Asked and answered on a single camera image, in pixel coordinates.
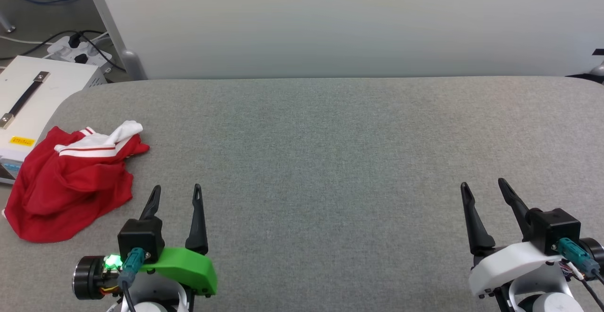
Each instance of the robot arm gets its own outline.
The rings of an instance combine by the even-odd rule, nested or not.
[[[195,295],[216,294],[216,272],[205,256],[208,239],[200,185],[194,187],[193,221],[185,247],[164,248],[162,221],[155,216],[160,193],[161,187],[155,186],[140,218],[128,220],[119,231],[119,254],[80,260],[73,277],[78,299],[113,295],[121,297],[122,312],[191,312]]]
[[[495,297],[502,312],[554,312],[561,306],[565,311],[582,312],[567,282],[576,277],[589,287],[585,280],[601,275],[604,248],[589,237],[581,239],[581,223],[563,209],[528,209],[505,179],[499,179],[499,186],[522,231],[522,243],[507,247],[495,247],[475,209],[470,187],[461,184],[470,253],[474,256],[472,294],[480,299]],[[579,267],[587,278],[580,271],[573,274],[572,267]],[[530,293],[533,295],[517,301],[518,295]]]

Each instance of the gray floor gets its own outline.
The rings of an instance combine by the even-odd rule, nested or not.
[[[60,3],[60,5],[37,5],[25,0],[0,0],[0,11],[17,27],[17,30],[12,33],[0,32],[0,34],[23,41],[44,41],[63,30],[105,31],[103,21],[92,0],[76,0],[69,4]],[[0,58],[21,54],[32,47],[34,45],[0,39]],[[47,47],[49,45],[32,52],[28,56],[39,58],[46,56],[48,54]],[[109,42],[104,43],[99,48],[114,56],[117,55],[114,47]],[[119,60],[114,60],[114,62],[121,65]],[[3,60],[0,61],[0,66],[5,67],[9,63],[10,61]],[[126,73],[115,68],[105,76],[114,82],[129,80]]]

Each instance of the metal table leg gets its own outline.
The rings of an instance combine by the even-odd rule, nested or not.
[[[0,12],[0,25],[4,28],[4,31],[7,33],[13,32],[16,28],[14,25],[11,25],[8,21],[8,18],[4,17],[2,12]]]

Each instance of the yellow label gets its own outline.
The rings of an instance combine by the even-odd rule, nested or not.
[[[13,136],[13,138],[10,139],[10,142],[14,143],[14,144],[20,144],[22,146],[31,147],[34,145],[34,142],[36,142],[36,140],[32,140],[30,138],[19,137],[19,136]]]

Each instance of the white box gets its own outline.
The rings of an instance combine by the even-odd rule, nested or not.
[[[37,143],[44,138],[40,136],[42,130],[64,99],[82,89],[107,83],[99,68],[92,65],[17,56],[0,73],[0,116],[9,112],[41,71],[50,73],[47,80],[7,129],[0,129],[0,183],[15,182],[21,163],[34,148],[11,142],[13,137]]]

